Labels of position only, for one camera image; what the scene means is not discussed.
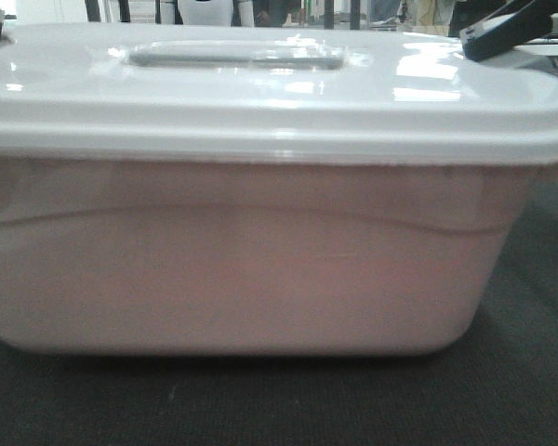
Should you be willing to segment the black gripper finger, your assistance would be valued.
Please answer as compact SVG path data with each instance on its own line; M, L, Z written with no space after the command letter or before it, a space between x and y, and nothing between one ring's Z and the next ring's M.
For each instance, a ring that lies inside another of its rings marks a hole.
M484 61L552 30L551 1L510 1L459 32L464 57Z

